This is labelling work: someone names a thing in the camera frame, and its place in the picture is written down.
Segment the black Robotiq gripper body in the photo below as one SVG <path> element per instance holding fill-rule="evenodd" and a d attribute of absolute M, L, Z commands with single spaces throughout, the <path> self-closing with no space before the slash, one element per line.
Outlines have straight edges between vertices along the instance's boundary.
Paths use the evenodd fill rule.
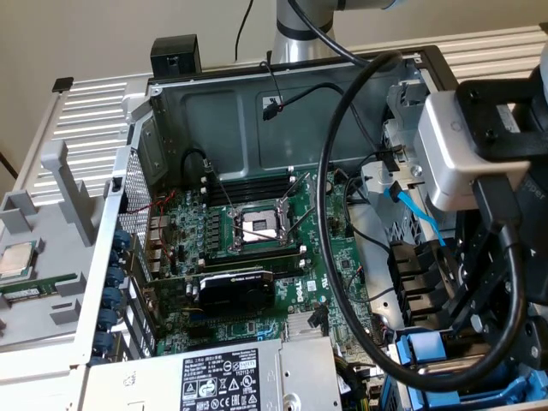
<path fill-rule="evenodd" d="M 547 305 L 547 165 L 533 164 L 515 192 L 521 210 L 526 297 Z"/>

